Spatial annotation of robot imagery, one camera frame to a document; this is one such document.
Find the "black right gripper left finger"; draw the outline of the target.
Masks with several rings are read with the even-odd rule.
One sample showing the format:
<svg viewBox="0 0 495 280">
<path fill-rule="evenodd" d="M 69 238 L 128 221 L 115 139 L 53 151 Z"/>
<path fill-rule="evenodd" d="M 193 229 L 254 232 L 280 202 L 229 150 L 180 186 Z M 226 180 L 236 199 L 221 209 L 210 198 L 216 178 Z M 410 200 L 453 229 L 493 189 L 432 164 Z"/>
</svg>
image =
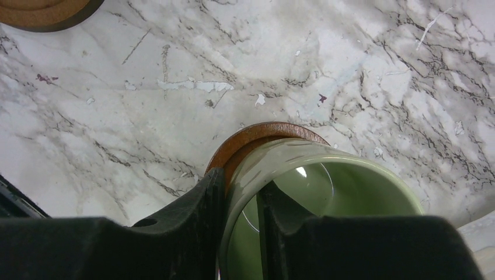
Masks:
<svg viewBox="0 0 495 280">
<path fill-rule="evenodd" d="M 225 175 L 123 226 L 105 217 L 52 218 L 1 179 L 2 279 L 217 279 Z"/>
</svg>

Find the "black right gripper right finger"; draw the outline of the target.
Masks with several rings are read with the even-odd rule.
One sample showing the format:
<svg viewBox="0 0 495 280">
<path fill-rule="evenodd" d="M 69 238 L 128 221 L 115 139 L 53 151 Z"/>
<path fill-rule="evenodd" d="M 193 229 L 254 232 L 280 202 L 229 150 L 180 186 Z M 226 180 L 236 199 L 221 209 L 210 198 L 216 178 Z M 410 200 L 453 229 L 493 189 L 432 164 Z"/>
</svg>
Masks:
<svg viewBox="0 0 495 280">
<path fill-rule="evenodd" d="M 318 217 L 268 183 L 257 194 L 264 279 L 482 279 L 437 216 Z"/>
</svg>

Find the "light green ceramic mug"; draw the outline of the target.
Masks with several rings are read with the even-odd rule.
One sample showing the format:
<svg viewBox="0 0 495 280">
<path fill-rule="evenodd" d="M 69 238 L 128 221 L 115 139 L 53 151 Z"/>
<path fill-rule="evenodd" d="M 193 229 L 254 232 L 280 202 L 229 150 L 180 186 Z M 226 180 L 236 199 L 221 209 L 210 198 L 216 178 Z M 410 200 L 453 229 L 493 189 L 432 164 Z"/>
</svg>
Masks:
<svg viewBox="0 0 495 280">
<path fill-rule="evenodd" d="M 380 164 L 309 140 L 270 141 L 249 152 L 229 182 L 221 279 L 262 279 L 256 194 L 270 182 L 317 216 L 424 212 L 405 182 Z"/>
</svg>

